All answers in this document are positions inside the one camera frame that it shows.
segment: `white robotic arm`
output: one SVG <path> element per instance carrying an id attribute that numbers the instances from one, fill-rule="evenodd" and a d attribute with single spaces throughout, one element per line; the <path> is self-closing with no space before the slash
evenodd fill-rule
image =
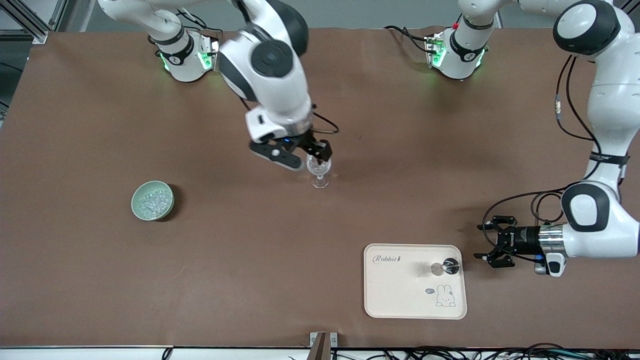
<path id="1" fill-rule="evenodd" d="M 112 19 L 145 29 L 151 41 L 158 46 L 165 69 L 176 80 L 191 82 L 213 69 L 218 41 L 184 29 L 180 19 L 164 9 L 181 8 L 204 1 L 98 0 L 98 3 Z"/>
<path id="2" fill-rule="evenodd" d="M 279 0 L 235 3 L 248 22 L 220 48 L 220 73 L 242 99 L 259 102 L 245 115 L 250 149 L 295 171 L 305 164 L 292 153 L 297 147 L 328 161 L 329 143 L 313 137 L 314 114 L 299 58 L 307 51 L 307 23 Z"/>
<path id="3" fill-rule="evenodd" d="M 427 39 L 429 66 L 449 78 L 469 77 L 480 66 L 496 13 L 512 1 L 528 12 L 558 16 L 578 0 L 458 0 L 462 21 Z"/>
<path id="4" fill-rule="evenodd" d="M 581 0 L 556 20 L 554 40 L 561 49 L 596 63 L 588 102 L 596 142 L 586 176 L 562 195 L 567 224 L 515 227 L 513 217 L 494 217 L 479 228 L 498 230 L 498 244 L 476 257 L 500 268 L 513 266 L 510 255 L 536 255 L 536 273 L 559 277 L 566 258 L 638 253 L 640 224 L 622 207 L 618 181 L 640 129 L 640 34 L 609 1 Z"/>

